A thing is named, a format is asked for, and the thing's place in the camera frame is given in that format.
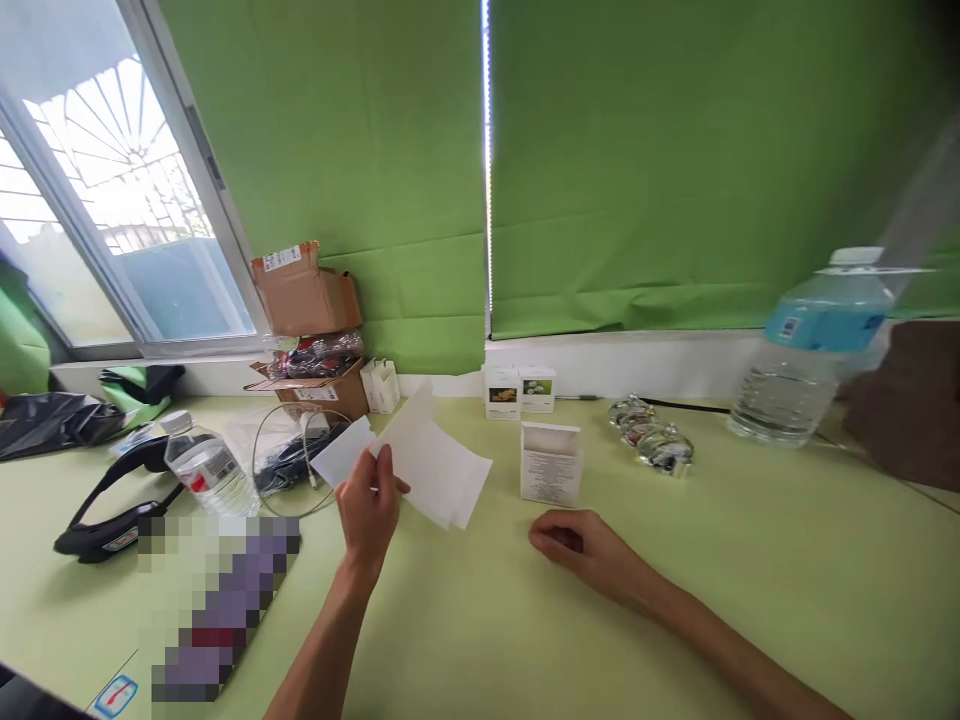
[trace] paper sheet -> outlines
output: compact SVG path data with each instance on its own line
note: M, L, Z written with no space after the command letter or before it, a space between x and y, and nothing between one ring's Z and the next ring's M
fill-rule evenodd
M446 529L466 529L492 460L467 450L433 421L433 389L424 382L370 448L393 450L393 471L410 485L410 504Z
M327 485L335 488L350 477L360 453L376 439L377 436L370 429L370 421L364 415L317 453L310 464L320 473Z

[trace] water bottle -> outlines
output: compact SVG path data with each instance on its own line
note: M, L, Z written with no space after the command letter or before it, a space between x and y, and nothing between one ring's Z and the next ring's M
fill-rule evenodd
M730 413L731 430L784 447L810 439L836 394L841 366L866 351L893 307L873 267L882 253L837 250L828 268L780 298Z
M160 421L170 435L164 460L208 515L253 517L260 498L223 438L193 424L186 410Z

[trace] white bottle cap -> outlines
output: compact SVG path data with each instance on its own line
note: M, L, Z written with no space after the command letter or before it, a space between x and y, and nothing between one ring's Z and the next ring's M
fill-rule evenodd
M883 255L883 248L876 245L840 248L830 256L831 265L873 265Z
M177 410L160 420L167 435L179 435L193 427L193 417L186 410Z

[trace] hand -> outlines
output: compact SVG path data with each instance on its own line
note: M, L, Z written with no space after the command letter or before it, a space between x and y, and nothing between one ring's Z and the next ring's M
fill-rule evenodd
M550 510L530 526L530 544L624 607L657 615L677 590L592 510Z
M364 450L350 478L334 494L347 543L345 564L376 583L400 519L400 495L410 486L393 474L393 451L384 445L374 458Z

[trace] brown object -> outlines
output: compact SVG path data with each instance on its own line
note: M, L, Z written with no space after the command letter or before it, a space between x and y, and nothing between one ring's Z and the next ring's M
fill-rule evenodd
M851 387L843 426L891 475L960 492L960 322L895 326L880 367Z
M366 415L367 395L360 380L360 368L364 360L357 360L347 372L338 378L301 378L296 380L261 380L247 385L243 389L249 392L272 390L280 402L305 402L317 405L324 410L336 410L351 420ZM251 365L261 375L266 376L265 363Z
M363 316L360 315L360 302L357 300L357 285L353 281L353 276L349 273L340 276L340 292L343 295L343 310L347 315L347 327L360 327L363 325Z
M340 277L317 267L318 253L313 241L253 261L253 282L274 335L319 335L354 327L347 323Z

